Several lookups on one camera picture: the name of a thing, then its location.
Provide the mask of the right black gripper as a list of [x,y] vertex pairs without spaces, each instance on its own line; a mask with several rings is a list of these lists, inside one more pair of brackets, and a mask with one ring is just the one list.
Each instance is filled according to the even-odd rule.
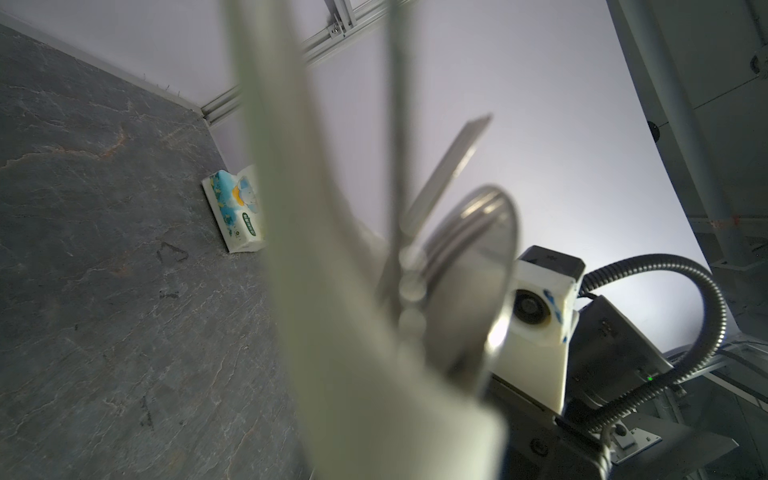
[[485,399],[504,417],[501,479],[607,479],[609,446],[494,375]]

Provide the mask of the white paper napkin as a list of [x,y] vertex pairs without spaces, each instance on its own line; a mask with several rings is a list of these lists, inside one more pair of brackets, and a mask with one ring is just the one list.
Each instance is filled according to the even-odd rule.
[[322,479],[495,479],[507,428],[402,344],[335,183],[283,1],[223,5],[267,234],[272,304]]

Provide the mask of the silver spoon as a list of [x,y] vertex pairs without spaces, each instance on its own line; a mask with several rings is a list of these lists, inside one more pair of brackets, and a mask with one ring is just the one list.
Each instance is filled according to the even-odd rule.
[[519,228],[494,185],[468,194],[425,244],[426,364],[468,396],[484,391],[512,315]]

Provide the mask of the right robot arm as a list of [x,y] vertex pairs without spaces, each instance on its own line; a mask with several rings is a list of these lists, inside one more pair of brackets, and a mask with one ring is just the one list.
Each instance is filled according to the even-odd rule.
[[[693,282],[704,317],[696,341],[675,360],[659,350],[595,290],[654,271]],[[734,440],[638,413],[639,406],[708,365],[726,329],[726,302],[698,263],[669,254],[624,259],[587,273],[579,290],[590,303],[580,312],[569,345],[567,404],[548,414],[501,379],[489,397],[510,426],[502,479],[671,479],[733,450]]]

